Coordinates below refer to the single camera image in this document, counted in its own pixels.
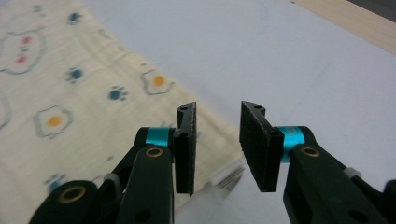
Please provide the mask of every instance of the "red dot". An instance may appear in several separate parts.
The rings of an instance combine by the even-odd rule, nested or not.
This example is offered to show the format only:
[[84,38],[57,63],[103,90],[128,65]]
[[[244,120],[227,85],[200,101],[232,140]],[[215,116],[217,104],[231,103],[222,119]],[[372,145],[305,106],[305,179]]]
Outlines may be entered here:
[[21,56],[17,59],[17,63],[24,63],[26,61],[26,56]]
[[23,38],[22,44],[29,44],[30,40],[31,40],[31,37],[30,36],[26,36],[26,37]]

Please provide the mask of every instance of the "cyan band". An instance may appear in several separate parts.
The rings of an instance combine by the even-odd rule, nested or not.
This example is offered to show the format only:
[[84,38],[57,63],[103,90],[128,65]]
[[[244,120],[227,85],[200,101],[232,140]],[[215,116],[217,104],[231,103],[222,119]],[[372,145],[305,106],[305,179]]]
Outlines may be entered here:
[[146,136],[146,144],[152,144],[160,147],[168,147],[170,128],[149,128]]
[[283,134],[285,140],[283,141],[283,157],[282,162],[289,162],[289,151],[298,144],[305,143],[304,134],[297,126],[277,127]]

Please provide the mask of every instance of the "metal screw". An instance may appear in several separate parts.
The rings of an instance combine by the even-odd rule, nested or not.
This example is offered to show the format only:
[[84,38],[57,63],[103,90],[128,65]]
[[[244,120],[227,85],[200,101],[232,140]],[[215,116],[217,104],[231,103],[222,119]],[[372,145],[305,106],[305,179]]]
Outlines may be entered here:
[[82,186],[74,186],[69,189],[66,189],[62,194],[59,196],[59,202],[61,203],[72,203],[77,201],[78,199],[82,198],[85,194],[87,189]]
[[301,151],[310,157],[318,157],[320,155],[319,151],[317,151],[316,149],[312,148],[312,147],[303,147],[301,149]]
[[162,154],[163,150],[158,147],[152,147],[146,151],[146,156],[151,158],[160,157]]

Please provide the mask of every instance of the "paw print pattern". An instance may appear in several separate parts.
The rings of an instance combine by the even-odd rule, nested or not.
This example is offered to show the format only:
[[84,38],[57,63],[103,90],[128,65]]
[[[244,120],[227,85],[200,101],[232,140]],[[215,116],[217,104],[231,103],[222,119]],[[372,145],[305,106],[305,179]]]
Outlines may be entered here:
[[147,95],[164,94],[169,92],[175,82],[170,81],[156,70],[148,71],[141,76],[143,88]]
[[108,93],[108,99],[124,101],[126,100],[126,95],[128,95],[128,92],[123,87],[114,86],[111,92]]
[[82,15],[78,12],[73,12],[67,18],[69,25],[76,25],[77,23],[81,22]]
[[71,84],[76,83],[80,78],[82,78],[82,71],[77,68],[70,68],[66,73],[66,81]]
[[107,157],[106,161],[112,161],[114,159],[114,156],[109,156]]
[[52,175],[50,179],[46,180],[45,184],[47,185],[47,191],[50,194],[56,188],[61,186],[64,183],[65,175],[55,174]]

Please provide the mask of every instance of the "cloth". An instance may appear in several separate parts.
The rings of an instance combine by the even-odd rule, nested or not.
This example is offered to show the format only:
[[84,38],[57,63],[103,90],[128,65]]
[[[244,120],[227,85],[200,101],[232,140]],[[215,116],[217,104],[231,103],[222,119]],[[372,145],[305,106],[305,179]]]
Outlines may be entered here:
[[[67,181],[97,185],[141,127],[197,102],[195,189],[238,160],[238,133],[120,46],[78,0],[0,1],[0,223],[27,223]],[[188,196],[176,194],[176,207]]]

